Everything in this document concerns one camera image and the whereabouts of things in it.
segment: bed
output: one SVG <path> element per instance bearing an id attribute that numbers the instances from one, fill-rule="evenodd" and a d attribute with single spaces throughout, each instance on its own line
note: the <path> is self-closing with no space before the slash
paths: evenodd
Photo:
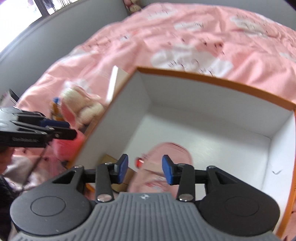
<path id="1" fill-rule="evenodd" d="M 21 96 L 17 106 L 49 116 L 49 102 L 68 81 L 83 83 L 105 99 L 114 65 L 127 73 L 146 66 L 225 78 L 296 103 L 295 47 L 295 31 L 257 13 L 223 6 L 155 3 L 104 27 L 58 60 Z M 49 166 L 55 175 L 59 162 L 50 149 L 48 158 L 54 160 Z"/>

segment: wall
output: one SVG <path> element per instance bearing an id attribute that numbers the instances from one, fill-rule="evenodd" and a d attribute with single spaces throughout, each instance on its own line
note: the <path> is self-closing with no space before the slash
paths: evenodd
<path id="1" fill-rule="evenodd" d="M 201 3 L 237 7 L 262 14 L 295 30 L 296 12 L 284 0 L 142 0 L 145 5 L 155 2 Z"/>
<path id="2" fill-rule="evenodd" d="M 127 17 L 122 0 L 81 0 L 42 20 L 0 57 L 0 94 L 20 96 L 56 60 L 106 24 Z"/>

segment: metal screw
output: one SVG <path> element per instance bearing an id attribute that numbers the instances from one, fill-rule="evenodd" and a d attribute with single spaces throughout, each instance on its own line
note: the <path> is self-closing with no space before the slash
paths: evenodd
<path id="1" fill-rule="evenodd" d="M 99 202 L 109 202 L 111 201 L 112 197 L 109 194 L 101 194 L 99 196 L 97 196 L 97 200 Z"/>
<path id="2" fill-rule="evenodd" d="M 193 196 L 191 194 L 185 193 L 179 196 L 179 200 L 182 202 L 190 202 L 193 200 Z"/>

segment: open cardboard box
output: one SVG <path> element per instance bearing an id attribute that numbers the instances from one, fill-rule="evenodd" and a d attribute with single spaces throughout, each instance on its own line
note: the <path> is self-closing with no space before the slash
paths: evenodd
<path id="1" fill-rule="evenodd" d="M 195 169 L 215 165 L 273 197 L 281 236 L 295 193 L 295 104 L 215 77 L 137 68 L 118 71 L 114 98 L 87 130 L 74 165 L 95 168 L 105 154 L 134 160 L 161 142 L 185 147 Z M 196 199 L 205 195 L 196 185 Z"/>

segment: ribbed gray panel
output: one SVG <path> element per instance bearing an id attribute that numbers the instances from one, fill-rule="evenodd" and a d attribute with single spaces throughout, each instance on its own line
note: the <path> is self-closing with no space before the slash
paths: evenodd
<path id="1" fill-rule="evenodd" d="M 193 203 L 182 203 L 170 193 L 120 193 L 110 203 L 97 204 L 77 229 L 54 237 L 18 234 L 13 241 L 279 241 L 268 232 L 236 237 L 208 225 Z"/>

